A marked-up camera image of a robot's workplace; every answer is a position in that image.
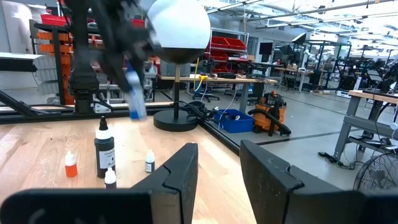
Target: round black base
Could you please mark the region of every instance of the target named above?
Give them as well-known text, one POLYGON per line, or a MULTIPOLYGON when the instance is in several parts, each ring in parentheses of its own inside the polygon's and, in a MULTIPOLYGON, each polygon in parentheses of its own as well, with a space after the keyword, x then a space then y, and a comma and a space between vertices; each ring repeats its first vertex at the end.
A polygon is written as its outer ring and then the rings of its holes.
POLYGON ((154 125, 164 131, 191 131, 196 128, 198 119, 196 117, 188 117, 185 111, 178 111, 178 118, 174 119, 174 110, 165 110, 157 112, 154 115, 154 125))

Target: orange bottle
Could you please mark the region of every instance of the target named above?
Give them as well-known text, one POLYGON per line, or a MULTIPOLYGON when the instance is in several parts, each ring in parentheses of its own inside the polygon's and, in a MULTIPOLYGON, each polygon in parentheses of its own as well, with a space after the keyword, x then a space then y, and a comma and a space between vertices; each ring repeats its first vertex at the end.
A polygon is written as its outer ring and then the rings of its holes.
POLYGON ((67 177, 75 177, 77 175, 76 157, 71 151, 68 151, 65 156, 65 171, 67 177))

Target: blue bin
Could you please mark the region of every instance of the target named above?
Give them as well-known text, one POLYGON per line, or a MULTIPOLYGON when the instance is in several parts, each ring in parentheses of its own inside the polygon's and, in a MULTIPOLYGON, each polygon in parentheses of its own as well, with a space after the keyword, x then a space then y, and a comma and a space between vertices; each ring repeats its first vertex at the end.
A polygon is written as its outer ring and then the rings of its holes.
MULTIPOLYGON (((240 116, 240 119, 235 121, 231 120, 228 117, 224 119, 222 123, 220 123, 220 126, 227 132, 229 133, 242 133, 242 132, 247 132, 247 131, 252 131, 253 126, 254 126, 254 119, 247 115, 244 114, 238 110, 235 109, 228 109, 225 111, 225 113, 228 113, 229 116, 240 116)), ((221 117, 221 114, 216 114, 214 119, 216 121, 219 121, 221 117)))

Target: orange shop vacuum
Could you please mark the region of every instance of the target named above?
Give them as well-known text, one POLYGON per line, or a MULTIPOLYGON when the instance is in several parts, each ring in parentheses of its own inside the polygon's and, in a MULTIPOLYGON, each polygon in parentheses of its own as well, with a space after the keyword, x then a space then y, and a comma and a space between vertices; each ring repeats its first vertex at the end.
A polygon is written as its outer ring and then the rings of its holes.
POLYGON ((280 135, 291 134, 292 131, 284 125, 286 102, 276 91, 266 93, 257 103, 256 109, 248 112, 254 118, 253 132, 267 131, 272 136, 274 131, 280 135))

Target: white sphere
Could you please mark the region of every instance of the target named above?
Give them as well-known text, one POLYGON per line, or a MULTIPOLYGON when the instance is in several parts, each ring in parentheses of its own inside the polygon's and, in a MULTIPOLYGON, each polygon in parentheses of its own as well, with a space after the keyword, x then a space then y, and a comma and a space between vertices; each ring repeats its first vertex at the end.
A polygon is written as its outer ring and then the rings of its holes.
POLYGON ((164 50, 161 59, 189 63, 206 49, 210 20, 197 0, 157 0, 147 15, 164 50))

